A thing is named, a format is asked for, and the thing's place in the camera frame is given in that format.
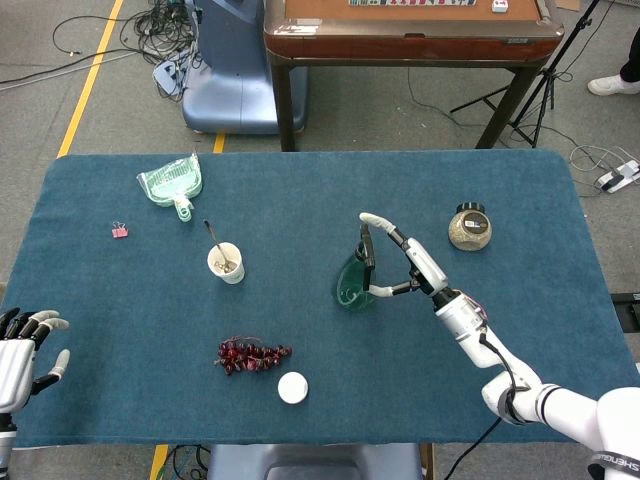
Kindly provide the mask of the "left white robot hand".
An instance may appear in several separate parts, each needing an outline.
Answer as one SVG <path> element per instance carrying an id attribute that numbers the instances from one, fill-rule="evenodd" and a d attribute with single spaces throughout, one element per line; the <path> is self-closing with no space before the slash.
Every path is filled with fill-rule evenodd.
<path id="1" fill-rule="evenodd" d="M 70 351 L 59 352 L 47 374 L 36 378 L 36 355 L 54 330 L 64 330 L 69 322 L 55 310 L 22 312 L 15 307 L 1 314 L 1 414 L 14 414 L 32 396 L 59 382 L 70 360 Z"/>

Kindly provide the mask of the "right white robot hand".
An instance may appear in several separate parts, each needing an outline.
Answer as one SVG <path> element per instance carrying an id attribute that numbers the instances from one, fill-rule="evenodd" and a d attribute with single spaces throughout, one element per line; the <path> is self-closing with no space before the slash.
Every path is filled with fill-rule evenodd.
<path id="1" fill-rule="evenodd" d="M 361 212 L 359 219 L 363 224 L 384 230 L 403 251 L 411 265 L 410 290 L 420 289 L 429 297 L 433 297 L 448 287 L 446 274 L 418 240 L 404 235 L 396 225 L 384 217 Z"/>

